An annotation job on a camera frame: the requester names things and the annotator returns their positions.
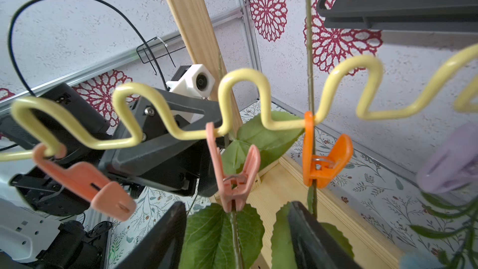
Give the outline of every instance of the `floral pattern floor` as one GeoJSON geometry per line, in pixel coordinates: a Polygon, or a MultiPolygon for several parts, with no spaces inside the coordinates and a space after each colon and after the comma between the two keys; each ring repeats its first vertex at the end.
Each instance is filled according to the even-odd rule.
{"type": "MultiPolygon", "coordinates": [[[[272,110],[285,111],[274,103],[272,110]]],[[[242,121],[247,122],[259,113],[258,100],[240,114],[242,121]]],[[[302,139],[303,136],[299,137],[287,152],[299,164],[302,164],[302,139]]],[[[326,127],[316,127],[315,141],[319,155],[327,155],[336,140],[334,133],[326,127]]],[[[424,238],[412,231],[410,224],[419,224],[437,231],[451,231],[459,228],[461,222],[437,218],[427,213],[418,188],[358,150],[354,150],[350,163],[328,188],[403,251],[420,250],[436,256],[440,250],[445,250],[448,255],[452,255],[463,242],[462,234],[440,240],[424,238]]],[[[204,197],[197,196],[194,200],[193,197],[180,197],[146,187],[136,200],[137,209],[131,218],[126,222],[113,221],[108,269],[119,264],[177,201],[183,201],[190,214],[209,204],[209,200],[204,197]]]]}

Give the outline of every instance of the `yellow wavy wire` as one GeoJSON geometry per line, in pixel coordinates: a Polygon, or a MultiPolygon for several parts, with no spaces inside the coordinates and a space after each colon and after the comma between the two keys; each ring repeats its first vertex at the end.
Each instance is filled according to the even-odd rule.
{"type": "MultiPolygon", "coordinates": [[[[321,123],[327,116],[332,105],[335,93],[340,80],[352,69],[363,67],[368,69],[368,82],[362,93],[357,106],[357,117],[364,120],[379,120],[410,117],[423,110],[435,97],[443,85],[450,80],[456,72],[478,57],[478,44],[469,46],[455,54],[445,62],[433,75],[432,79],[409,106],[398,110],[369,111],[369,107],[375,97],[382,81],[383,66],[379,59],[373,56],[356,56],[340,63],[330,73],[322,91],[320,106],[314,116],[316,125],[321,123]]],[[[218,88],[219,107],[222,113],[223,124],[215,129],[216,136],[227,134],[232,128],[232,109],[230,105],[230,92],[232,86],[240,81],[251,81],[259,89],[261,99],[261,120],[264,127],[270,130],[287,130],[303,128],[304,120],[273,121],[271,118],[271,86],[267,78],[254,69],[238,69],[233,71],[221,80],[218,88]]],[[[129,138],[98,140],[81,126],[80,122],[61,105],[43,98],[24,97],[17,99],[11,106],[13,118],[36,139],[46,144],[48,149],[46,156],[52,156],[59,152],[61,143],[58,139],[33,115],[31,109],[38,109],[56,119],[66,130],[68,130],[82,144],[93,149],[114,149],[136,146],[141,142],[142,130],[134,119],[131,110],[126,103],[126,97],[132,94],[139,94],[148,99],[159,112],[164,125],[169,133],[180,140],[205,139],[206,130],[184,131],[176,125],[171,110],[164,100],[152,87],[130,82],[118,86],[112,95],[113,107],[131,134],[129,138]]],[[[455,100],[454,108],[459,112],[478,112],[478,105],[471,104],[472,99],[478,94],[478,75],[460,93],[455,100]]],[[[32,157],[32,151],[21,151],[14,153],[1,153],[0,161],[27,159],[32,157]]]]}

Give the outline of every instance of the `orange clothespin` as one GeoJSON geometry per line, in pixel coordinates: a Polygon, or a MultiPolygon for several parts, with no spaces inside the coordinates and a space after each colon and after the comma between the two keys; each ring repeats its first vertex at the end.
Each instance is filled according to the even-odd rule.
{"type": "Polygon", "coordinates": [[[354,147],[352,140],[346,134],[342,134],[328,156],[312,155],[314,143],[314,116],[312,111],[305,113],[305,135],[302,147],[302,174],[303,183],[312,186],[312,180],[317,180],[317,187],[326,187],[343,170],[352,158],[354,147]]]}
{"type": "MultiPolygon", "coordinates": [[[[46,146],[33,148],[33,162],[55,181],[74,194],[91,202],[91,207],[121,221],[128,220],[136,209],[134,200],[117,183],[108,179],[88,162],[78,162],[68,169],[43,158],[46,146]]],[[[65,155],[66,148],[57,157],[65,155]]]]}
{"type": "Polygon", "coordinates": [[[231,212],[232,201],[236,201],[236,210],[242,211],[246,205],[247,197],[250,189],[254,184],[257,172],[260,167],[260,152],[257,146],[251,145],[244,162],[243,170],[240,174],[226,176],[222,168],[221,154],[216,145],[216,137],[214,136],[214,123],[206,124],[206,140],[211,160],[218,182],[219,194],[221,196],[222,208],[226,213],[231,212]]]}

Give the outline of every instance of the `wooden frame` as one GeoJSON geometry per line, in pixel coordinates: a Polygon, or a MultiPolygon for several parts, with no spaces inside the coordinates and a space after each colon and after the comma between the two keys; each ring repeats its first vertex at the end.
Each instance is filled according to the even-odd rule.
{"type": "MultiPolygon", "coordinates": [[[[223,74],[219,73],[219,63],[223,71],[226,68],[222,58],[219,58],[218,41],[204,0],[167,0],[167,2],[191,60],[206,65],[216,81],[219,81],[219,77],[223,74]]],[[[217,86],[211,98],[217,100],[217,86]]],[[[237,131],[242,120],[234,95],[231,96],[231,101],[233,129],[237,131]]],[[[282,156],[258,174],[248,203],[257,208],[266,231],[263,249],[253,268],[264,269],[271,266],[271,235],[275,213],[286,202],[301,201],[305,204],[306,196],[307,187],[302,182],[302,169],[287,156],[282,156]]],[[[217,198],[212,197],[211,201],[217,202],[217,198]]],[[[319,221],[333,223],[349,239],[355,253],[355,261],[364,269],[399,267],[399,259],[403,253],[329,190],[317,191],[317,209],[319,221]]]]}

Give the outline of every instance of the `artificial plant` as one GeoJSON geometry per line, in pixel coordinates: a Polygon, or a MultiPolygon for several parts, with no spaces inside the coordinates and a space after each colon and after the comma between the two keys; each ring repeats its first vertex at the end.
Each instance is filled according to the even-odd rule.
{"type": "Polygon", "coordinates": [[[410,225],[410,228],[418,235],[430,239],[445,239],[464,233],[463,243],[455,254],[451,256],[451,259],[448,258],[444,250],[440,250],[438,253],[438,260],[445,265],[447,269],[462,269],[465,268],[466,259],[468,259],[473,269],[478,269],[478,252],[473,249],[477,229],[475,225],[478,222],[478,197],[467,204],[453,206],[431,194],[421,193],[421,195],[431,205],[447,210],[446,212],[438,212],[432,209],[431,206],[425,206],[430,215],[452,220],[462,217],[468,218],[462,223],[461,228],[450,231],[436,231],[421,225],[410,225]]]}
{"type": "MultiPolygon", "coordinates": [[[[307,63],[309,85],[309,108],[314,111],[314,77],[312,69],[312,15],[311,0],[307,7],[307,63]]],[[[221,56],[219,73],[222,76],[221,56]]],[[[287,112],[272,111],[274,121],[298,119],[287,112]]],[[[236,138],[222,154],[225,174],[237,174],[242,171],[244,161],[251,145],[260,151],[260,170],[280,158],[296,142],[303,129],[271,131],[261,122],[260,114],[239,128],[236,138]]],[[[317,218],[316,181],[309,189],[307,202],[309,212],[317,218]]],[[[276,214],[273,228],[272,269],[296,268],[294,248],[287,216],[290,203],[276,214]]],[[[321,223],[322,227],[338,242],[339,246],[353,258],[352,247],[347,238],[334,225],[321,223]]],[[[222,206],[213,203],[188,217],[184,244],[182,246],[180,268],[249,268],[260,254],[264,226],[255,208],[246,204],[241,212],[236,212],[234,201],[232,211],[227,214],[222,206]]]]}

